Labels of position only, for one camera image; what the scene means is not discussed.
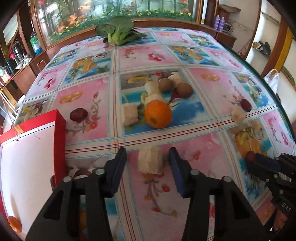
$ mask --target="white plastic bag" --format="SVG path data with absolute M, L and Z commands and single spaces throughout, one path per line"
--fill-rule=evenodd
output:
M 271 71 L 269 71 L 269 73 L 264 77 L 264 80 L 270 86 L 272 91 L 276 94 L 279 82 L 279 72 L 277 71 L 277 69 L 272 69 Z

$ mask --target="table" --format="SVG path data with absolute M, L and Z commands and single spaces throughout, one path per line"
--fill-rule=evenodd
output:
M 119 47 L 105 45 L 99 36 L 63 47 L 36 78 L 16 124 L 58 109 L 67 121 L 66 163 L 74 177 L 102 167 L 119 147 L 127 149 L 118 193 L 106 199 L 114 240 L 181 239 L 189 200 L 176 191 L 167 162 L 170 147 L 209 177 L 230 176 L 266 223 L 274 211 L 271 194 L 264 182 L 248 174 L 243 157 L 249 150 L 271 158 L 281 152 L 295 154 L 295 142 L 274 94 L 249 66 L 206 33 L 137 30 L 147 37 Z M 188 99 L 163 95 L 166 101 L 173 100 L 170 125 L 155 130 L 139 114 L 137 124 L 123 127 L 120 106 L 136 103 L 142 110 L 145 82 L 173 72 L 192 86 L 194 94 Z M 238 126 L 231 111 L 242 98 L 252 110 Z M 87 110 L 88 118 L 70 120 L 76 108 Z M 148 145 L 161 146 L 165 162 L 161 175 L 137 170 L 139 148 Z M 209 202 L 211 239 L 215 203 L 212 197 Z

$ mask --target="plastic water bottle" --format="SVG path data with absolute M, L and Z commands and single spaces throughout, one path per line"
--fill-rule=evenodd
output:
M 219 15 L 217 15 L 216 17 L 215 17 L 215 19 L 214 19 L 214 25 L 213 25 L 213 28 L 214 29 L 218 29 L 218 26 L 219 26 L 219 23 L 220 23 L 220 17 L 219 17 Z
M 32 32 L 32 34 L 30 35 L 30 43 L 32 44 L 33 50 L 36 55 L 42 53 L 43 50 L 41 48 L 37 34 L 35 32 Z
M 219 22 L 218 31 L 222 32 L 225 25 L 225 19 L 222 17 Z

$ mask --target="glass panel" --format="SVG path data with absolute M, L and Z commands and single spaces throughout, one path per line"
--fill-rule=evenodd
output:
M 48 45 L 79 30 L 122 15 L 132 18 L 176 18 L 194 21 L 196 0 L 35 0 Z

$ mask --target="shelf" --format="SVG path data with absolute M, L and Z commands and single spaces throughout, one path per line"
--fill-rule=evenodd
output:
M 267 60 L 269 60 L 269 56 L 264 55 L 263 53 L 261 53 L 258 49 L 256 49 L 254 46 L 252 46 L 252 48 L 257 51 L 259 54 L 261 54 L 264 58 L 266 58 Z
M 274 19 L 272 16 L 269 16 L 267 13 L 265 12 L 261 12 L 262 15 L 270 22 L 272 22 L 274 25 L 278 26 L 280 25 L 279 21 L 277 21 L 276 19 Z

